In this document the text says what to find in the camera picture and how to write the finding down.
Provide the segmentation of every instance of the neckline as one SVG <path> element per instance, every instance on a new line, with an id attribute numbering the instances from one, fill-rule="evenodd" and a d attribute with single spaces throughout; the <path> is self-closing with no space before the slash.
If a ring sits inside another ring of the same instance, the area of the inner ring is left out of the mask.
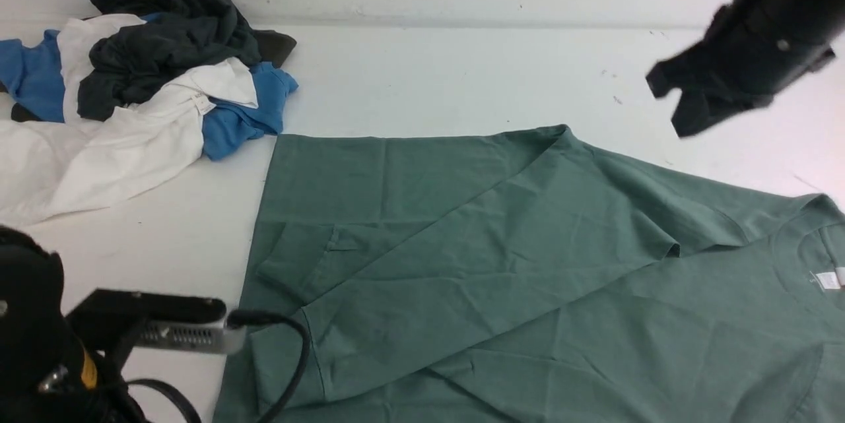
<path id="1" fill-rule="evenodd" d="M 795 218 L 786 222 L 773 235 L 770 242 L 770 255 L 772 256 L 772 263 L 776 267 L 776 272 L 779 275 L 791 276 L 796 273 L 796 267 L 799 269 L 800 275 L 806 279 L 781 279 L 784 290 L 791 294 L 796 300 L 799 300 L 803 305 L 808 306 L 811 311 L 817 312 L 823 317 L 824 321 L 830 326 L 841 329 L 842 324 L 845 323 L 845 309 L 840 309 L 827 299 L 825 293 L 845 293 L 845 288 L 842 290 L 822 290 L 821 285 L 818 284 L 815 273 L 823 271 L 835 271 L 834 269 L 815 270 L 812 269 L 808 263 L 799 256 L 800 245 L 808 239 L 812 234 L 821 233 L 824 228 L 833 225 L 845 225 L 845 216 L 832 204 L 832 201 L 821 195 L 821 199 L 825 202 L 823 210 L 821 211 L 821 218 L 824 220 L 821 224 L 813 224 L 807 227 L 805 221 L 808 218 L 817 218 L 819 204 L 818 199 L 809 203 L 808 206 L 800 212 Z M 836 266 L 835 254 L 830 252 L 830 245 L 820 237 L 822 246 L 824 246 L 830 260 Z"/>

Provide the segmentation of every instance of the clothing label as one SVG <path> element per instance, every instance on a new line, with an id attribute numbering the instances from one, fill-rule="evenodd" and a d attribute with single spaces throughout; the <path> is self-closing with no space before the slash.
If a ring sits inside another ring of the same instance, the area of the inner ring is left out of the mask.
<path id="1" fill-rule="evenodd" d="M 197 107 L 200 114 L 206 114 L 209 111 L 214 109 L 214 104 L 209 100 L 208 96 L 202 95 L 201 93 L 197 93 L 196 95 L 191 96 L 193 100 L 193 104 Z"/>
<path id="2" fill-rule="evenodd" d="M 842 285 L 839 284 L 839 277 L 836 272 L 829 271 L 826 273 L 815 273 L 815 278 L 819 280 L 822 290 L 840 290 Z"/>

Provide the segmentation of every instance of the green scrub top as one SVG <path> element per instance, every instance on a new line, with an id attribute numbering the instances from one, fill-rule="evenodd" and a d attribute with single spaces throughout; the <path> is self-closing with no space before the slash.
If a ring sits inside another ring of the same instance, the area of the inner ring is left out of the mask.
<path id="1" fill-rule="evenodd" d="M 283 422 L 833 423 L 843 260 L 824 195 L 686 176 L 562 125 L 281 135 L 241 307 L 311 333 Z M 215 423 L 266 411 L 300 345 L 253 330 Z"/>

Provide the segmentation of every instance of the pile of clothes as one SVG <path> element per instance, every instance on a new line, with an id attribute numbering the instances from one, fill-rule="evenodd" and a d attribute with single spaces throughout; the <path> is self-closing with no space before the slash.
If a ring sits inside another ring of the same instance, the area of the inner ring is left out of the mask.
<path id="1" fill-rule="evenodd" d="M 33 48 L 0 41 L 0 222 L 102 209 L 281 132 L 296 41 L 232 0 L 91 0 Z"/>

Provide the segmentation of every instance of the white table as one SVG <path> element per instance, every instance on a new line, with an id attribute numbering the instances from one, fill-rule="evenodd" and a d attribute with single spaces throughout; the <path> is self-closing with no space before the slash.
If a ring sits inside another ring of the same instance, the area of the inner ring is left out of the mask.
<path id="1" fill-rule="evenodd" d="M 842 61 L 769 110 L 680 141 L 669 122 L 678 94 L 656 102 L 643 76 L 697 31 L 266 27 L 299 41 L 286 64 L 301 85 L 285 110 L 286 133 L 431 137 L 567 123 L 595 146 L 668 168 L 845 200 Z M 3 37 L 19 33 L 7 28 Z M 97 287 L 236 302 L 274 143 L 252 141 L 218 164 L 201 159 L 111 209 L 28 228 L 63 257 L 64 311 Z M 125 375 L 169 381 L 211 421 L 223 365 L 223 357 L 136 350 Z M 179 421 L 165 399 L 135 395 L 151 420 Z"/>

